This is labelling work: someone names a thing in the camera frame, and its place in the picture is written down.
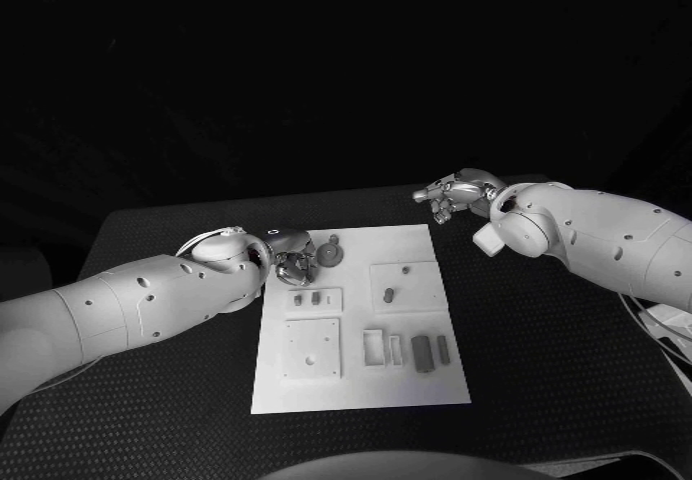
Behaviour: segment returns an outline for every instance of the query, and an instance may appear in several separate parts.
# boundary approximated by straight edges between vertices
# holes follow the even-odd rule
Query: black table
[[[540,177],[508,181],[543,181]],[[692,475],[692,399],[618,296],[551,257],[472,242],[485,219],[439,226],[422,185],[116,212],[83,278],[195,235],[430,225],[474,404],[250,415],[263,299],[106,358],[21,404],[0,477],[256,478],[365,450],[462,452],[536,464],[645,451]]]

